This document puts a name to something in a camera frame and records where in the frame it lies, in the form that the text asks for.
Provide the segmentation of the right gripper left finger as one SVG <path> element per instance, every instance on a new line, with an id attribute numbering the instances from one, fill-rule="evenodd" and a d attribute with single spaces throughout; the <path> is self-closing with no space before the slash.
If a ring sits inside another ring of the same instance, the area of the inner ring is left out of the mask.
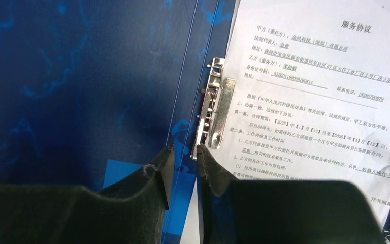
<path id="1" fill-rule="evenodd" d="M 174 163 L 174 146 L 166 146 L 99 192 L 0 184 L 0 243 L 160 243 Z"/>

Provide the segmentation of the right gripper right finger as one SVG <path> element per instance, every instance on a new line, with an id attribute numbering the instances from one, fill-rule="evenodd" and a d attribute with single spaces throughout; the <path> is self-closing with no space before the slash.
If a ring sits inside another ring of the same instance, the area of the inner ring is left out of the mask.
<path id="1" fill-rule="evenodd" d="M 242 180 L 197 147 L 201 243 L 383 243 L 362 192 L 338 180 Z"/>

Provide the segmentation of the blue plastic folder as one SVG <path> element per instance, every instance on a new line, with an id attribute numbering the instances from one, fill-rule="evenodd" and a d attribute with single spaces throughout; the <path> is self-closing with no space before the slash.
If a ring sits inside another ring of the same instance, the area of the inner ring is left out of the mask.
<path id="1" fill-rule="evenodd" d="M 93 191 L 175 147 L 162 243 L 198 243 L 190 159 L 237 1 L 0 1 L 0 181 Z"/>

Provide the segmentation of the white paper sheet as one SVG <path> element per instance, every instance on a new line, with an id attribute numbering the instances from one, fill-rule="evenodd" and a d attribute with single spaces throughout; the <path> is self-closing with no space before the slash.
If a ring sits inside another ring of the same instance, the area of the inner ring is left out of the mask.
<path id="1" fill-rule="evenodd" d="M 333 179 L 390 243 L 390 1 L 237 1 L 214 159 L 241 179 Z"/>

